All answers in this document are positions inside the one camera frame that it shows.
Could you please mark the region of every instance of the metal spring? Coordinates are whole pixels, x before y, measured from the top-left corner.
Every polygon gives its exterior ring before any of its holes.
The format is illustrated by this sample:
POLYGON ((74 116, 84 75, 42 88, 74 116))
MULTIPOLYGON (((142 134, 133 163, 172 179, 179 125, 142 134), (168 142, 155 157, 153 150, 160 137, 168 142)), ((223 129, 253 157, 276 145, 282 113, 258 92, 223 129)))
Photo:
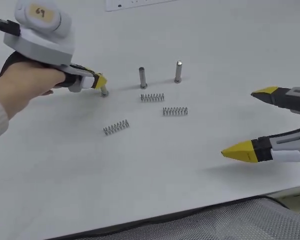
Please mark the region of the metal spring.
POLYGON ((162 102, 165 100, 165 95, 161 94, 141 94, 142 102, 162 102))
POLYGON ((188 115, 188 108, 187 107, 164 107, 163 108, 163 115, 188 115))
POLYGON ((111 126, 105 127, 103 129, 103 131, 104 131, 105 135, 109 135, 109 134, 116 133, 116 132, 123 130, 125 128, 128 128, 128 127, 129 127, 128 121, 123 120, 123 121, 117 122, 111 126))

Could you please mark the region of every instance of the table surface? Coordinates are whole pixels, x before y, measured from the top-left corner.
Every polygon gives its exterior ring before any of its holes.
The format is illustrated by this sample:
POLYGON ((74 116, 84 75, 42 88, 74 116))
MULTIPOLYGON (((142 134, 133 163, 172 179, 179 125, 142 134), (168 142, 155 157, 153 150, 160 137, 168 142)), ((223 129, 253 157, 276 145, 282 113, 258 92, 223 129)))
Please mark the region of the table surface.
MULTIPOLYGON (((57 1, 76 28, 73 62, 109 97, 56 90, 0 138, 0 239, 42 240, 300 186, 300 163, 242 163, 220 151, 300 128, 250 96, 300 86, 300 0, 178 0, 105 12, 57 1), (182 82, 173 82, 182 60, 182 82), (148 88, 139 89, 144 67, 148 88), (165 101, 141 103, 142 93, 165 101), (162 107, 188 107, 164 117, 162 107), (127 119, 130 128, 105 136, 127 119)), ((0 18, 15 1, 0 0, 0 18)), ((12 52, 0 33, 0 69, 12 52)))

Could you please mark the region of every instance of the person's hand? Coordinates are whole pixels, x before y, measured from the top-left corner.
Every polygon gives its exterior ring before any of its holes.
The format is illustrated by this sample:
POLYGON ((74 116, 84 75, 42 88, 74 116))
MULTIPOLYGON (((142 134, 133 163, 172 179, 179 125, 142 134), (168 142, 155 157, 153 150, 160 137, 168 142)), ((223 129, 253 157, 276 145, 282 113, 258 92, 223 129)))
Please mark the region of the person's hand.
POLYGON ((52 94, 52 88, 65 78, 63 72, 43 68, 36 62, 15 63, 0 77, 0 103, 11 119, 31 99, 52 94))

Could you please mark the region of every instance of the steel pin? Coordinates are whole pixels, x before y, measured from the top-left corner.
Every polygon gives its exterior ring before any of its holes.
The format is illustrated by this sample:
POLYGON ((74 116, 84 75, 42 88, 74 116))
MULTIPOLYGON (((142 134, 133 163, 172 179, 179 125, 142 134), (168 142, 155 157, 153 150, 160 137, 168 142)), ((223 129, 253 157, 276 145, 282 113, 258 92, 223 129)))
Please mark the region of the steel pin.
POLYGON ((176 69, 175 69, 174 82, 176 84, 181 83, 181 70, 182 70, 182 62, 179 60, 176 62, 176 69))
POLYGON ((101 89, 101 97, 104 98, 108 97, 109 91, 107 90, 106 85, 101 86, 100 89, 101 89))
POLYGON ((141 89, 146 89, 148 87, 146 83, 146 74, 145 74, 145 68, 140 67, 139 68, 139 75, 140 75, 140 88, 141 89))

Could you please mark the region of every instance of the gray mesh chair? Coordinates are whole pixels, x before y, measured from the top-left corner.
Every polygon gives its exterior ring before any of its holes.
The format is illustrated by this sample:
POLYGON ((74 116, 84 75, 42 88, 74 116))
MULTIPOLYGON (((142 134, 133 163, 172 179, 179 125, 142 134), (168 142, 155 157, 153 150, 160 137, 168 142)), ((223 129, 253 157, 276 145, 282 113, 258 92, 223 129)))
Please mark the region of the gray mesh chair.
POLYGON ((300 240, 300 214, 259 197, 54 240, 300 240))

